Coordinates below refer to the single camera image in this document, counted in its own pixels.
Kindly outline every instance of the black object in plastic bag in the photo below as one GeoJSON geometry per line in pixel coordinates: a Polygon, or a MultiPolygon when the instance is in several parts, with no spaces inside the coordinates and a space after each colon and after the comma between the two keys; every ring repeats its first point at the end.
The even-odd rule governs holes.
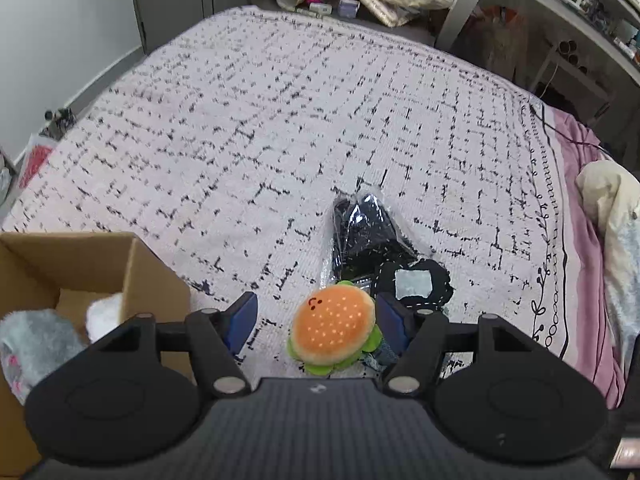
{"type": "Polygon", "coordinates": [[[385,262],[405,266],[418,260],[414,246],[373,193],[338,198],[332,213],[332,271],[336,281],[370,278],[385,262]]]}

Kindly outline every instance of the white patterned blanket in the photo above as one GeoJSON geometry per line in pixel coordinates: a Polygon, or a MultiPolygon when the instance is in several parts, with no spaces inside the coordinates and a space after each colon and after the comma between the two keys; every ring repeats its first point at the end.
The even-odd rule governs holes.
{"type": "Polygon", "coordinates": [[[134,231],[191,285],[194,308],[254,290],[240,359],[255,382],[302,373],[284,341],[318,277],[322,216],[337,192],[384,176],[452,276],[453,321],[494,312],[576,365],[580,249],[558,140],[531,100],[540,110],[401,38],[234,9],[113,84],[4,229],[134,231]]]}

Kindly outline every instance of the desk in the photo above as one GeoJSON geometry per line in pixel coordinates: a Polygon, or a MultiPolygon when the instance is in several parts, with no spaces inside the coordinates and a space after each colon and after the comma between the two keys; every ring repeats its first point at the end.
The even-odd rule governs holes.
{"type": "MultiPolygon", "coordinates": [[[[435,46],[441,50],[449,51],[453,46],[453,42],[457,38],[460,30],[471,12],[478,4],[479,0],[455,0],[449,10],[447,19],[445,20],[440,34],[436,38],[435,46]]],[[[609,38],[597,31],[587,19],[582,17],[572,5],[562,0],[535,0],[556,16],[568,23],[572,28],[581,32],[593,44],[599,47],[604,53],[620,66],[625,73],[640,86],[640,69],[621,52],[609,38]]]]}

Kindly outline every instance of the hamburger plush toy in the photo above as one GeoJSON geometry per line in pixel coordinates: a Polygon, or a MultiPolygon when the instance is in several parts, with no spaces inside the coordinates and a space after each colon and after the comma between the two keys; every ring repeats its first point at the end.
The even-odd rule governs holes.
{"type": "Polygon", "coordinates": [[[317,290],[300,305],[287,351],[308,373],[326,376],[351,366],[381,341],[371,297],[350,282],[340,282],[317,290]]]}

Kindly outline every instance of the small box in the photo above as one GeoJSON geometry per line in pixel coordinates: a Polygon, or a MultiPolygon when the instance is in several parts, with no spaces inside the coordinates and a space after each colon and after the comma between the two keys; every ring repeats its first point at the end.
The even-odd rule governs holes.
{"type": "MultiPolygon", "coordinates": [[[[122,320],[151,312],[182,321],[190,290],[132,233],[0,234],[0,317],[14,310],[55,308],[85,334],[91,302],[122,292],[122,320]]],[[[186,354],[162,363],[192,377],[186,354]]],[[[39,459],[23,408],[0,376],[0,478],[20,477],[39,459]]]]}
{"type": "Polygon", "coordinates": [[[355,18],[360,8],[358,0],[340,0],[338,5],[338,16],[341,18],[355,18]]]}
{"type": "Polygon", "coordinates": [[[321,16],[329,16],[334,8],[329,4],[311,3],[309,4],[309,10],[321,16]]]}

